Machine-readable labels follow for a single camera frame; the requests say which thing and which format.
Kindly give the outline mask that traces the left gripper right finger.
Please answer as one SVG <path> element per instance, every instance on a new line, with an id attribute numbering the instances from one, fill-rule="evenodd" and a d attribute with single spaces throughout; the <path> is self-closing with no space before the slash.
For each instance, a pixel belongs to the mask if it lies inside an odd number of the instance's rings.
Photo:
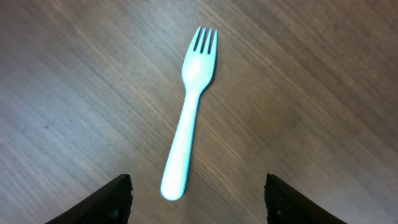
<path id="1" fill-rule="evenodd" d="M 345 224 L 275 174 L 267 174 L 264 201 L 268 224 Z"/>

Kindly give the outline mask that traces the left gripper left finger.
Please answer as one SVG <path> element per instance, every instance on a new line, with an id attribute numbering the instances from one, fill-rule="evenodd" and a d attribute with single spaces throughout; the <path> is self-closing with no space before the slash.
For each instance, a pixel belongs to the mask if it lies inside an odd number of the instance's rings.
<path id="1" fill-rule="evenodd" d="M 132 201 L 131 176 L 121 174 L 46 224 L 127 224 Z"/>

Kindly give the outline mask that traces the white fork thick handle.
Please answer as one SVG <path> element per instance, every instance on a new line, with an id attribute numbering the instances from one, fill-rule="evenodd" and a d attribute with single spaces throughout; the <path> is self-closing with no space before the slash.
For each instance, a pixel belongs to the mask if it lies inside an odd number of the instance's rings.
<path id="1" fill-rule="evenodd" d="M 185 99 L 160 185 L 169 201 L 180 199 L 185 191 L 198 105 L 215 72 L 217 45 L 218 32 L 199 27 L 183 61 Z"/>

